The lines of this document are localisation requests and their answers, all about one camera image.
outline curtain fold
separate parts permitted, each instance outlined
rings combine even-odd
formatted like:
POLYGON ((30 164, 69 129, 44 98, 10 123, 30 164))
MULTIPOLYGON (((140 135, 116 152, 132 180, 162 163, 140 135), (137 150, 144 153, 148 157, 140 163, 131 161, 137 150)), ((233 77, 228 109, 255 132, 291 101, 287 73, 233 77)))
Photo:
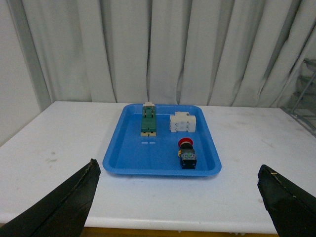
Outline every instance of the curtain fold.
POLYGON ((264 3, 261 0, 235 1, 209 105, 232 105, 243 79, 264 3))
POLYGON ((151 2, 104 0, 101 5, 104 37, 106 49, 110 52, 109 66, 117 102, 147 101, 151 2))
POLYGON ((315 1, 22 2, 52 101, 282 106, 316 23, 315 1))
POLYGON ((316 22, 316 1, 302 1, 290 34, 265 83, 258 101, 259 107, 270 107, 284 88, 316 22))
POLYGON ((220 0, 192 3, 180 104, 207 105, 220 8, 220 0))
POLYGON ((115 102, 104 45, 100 2, 77 0, 77 5, 91 100, 115 102))
POLYGON ((191 0, 153 1, 149 100, 154 103, 178 103, 191 5, 191 0))
POLYGON ((266 2, 247 68, 233 106, 257 106, 260 91, 265 83, 265 73, 290 6, 291 1, 289 0, 266 2))

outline white table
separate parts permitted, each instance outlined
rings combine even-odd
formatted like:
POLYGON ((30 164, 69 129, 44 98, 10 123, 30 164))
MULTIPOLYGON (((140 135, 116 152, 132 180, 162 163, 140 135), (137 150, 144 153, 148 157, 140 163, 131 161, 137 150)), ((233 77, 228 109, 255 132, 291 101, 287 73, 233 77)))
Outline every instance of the white table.
POLYGON ((125 105, 55 102, 4 144, 0 223, 91 158, 101 175, 89 227, 276 233, 257 188, 262 164, 316 196, 316 138, 281 109, 200 106, 222 162, 215 177, 112 175, 102 160, 125 105))

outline green switch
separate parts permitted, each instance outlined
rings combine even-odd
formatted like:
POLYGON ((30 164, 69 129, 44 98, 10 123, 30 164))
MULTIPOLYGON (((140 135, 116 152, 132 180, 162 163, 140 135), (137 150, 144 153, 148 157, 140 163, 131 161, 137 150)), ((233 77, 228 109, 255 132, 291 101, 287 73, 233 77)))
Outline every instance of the green switch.
POLYGON ((143 106, 141 136, 156 136, 156 109, 152 102, 143 106))

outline plastic tray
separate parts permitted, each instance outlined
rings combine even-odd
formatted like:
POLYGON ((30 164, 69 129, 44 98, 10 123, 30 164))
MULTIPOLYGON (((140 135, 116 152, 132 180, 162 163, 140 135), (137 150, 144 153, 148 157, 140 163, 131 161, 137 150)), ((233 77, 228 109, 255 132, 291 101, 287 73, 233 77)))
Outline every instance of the plastic tray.
POLYGON ((140 135, 142 104, 124 107, 117 127, 103 159, 103 167, 115 174, 162 176, 210 176, 217 174, 221 162, 202 110, 188 105, 155 105, 156 137, 140 135), (196 132, 169 130, 170 115, 176 111, 189 112, 197 119, 196 132), (178 157, 178 141, 183 137, 193 140, 197 155, 195 169, 182 169, 178 157))

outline white relay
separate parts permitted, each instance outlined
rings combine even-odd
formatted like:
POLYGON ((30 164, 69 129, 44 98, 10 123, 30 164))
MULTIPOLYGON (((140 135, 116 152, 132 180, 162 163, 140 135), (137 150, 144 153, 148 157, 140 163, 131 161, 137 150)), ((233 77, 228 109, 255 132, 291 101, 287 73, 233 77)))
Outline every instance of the white relay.
POLYGON ((189 112, 176 112, 170 115, 170 131, 171 132, 195 132, 197 119, 189 112))

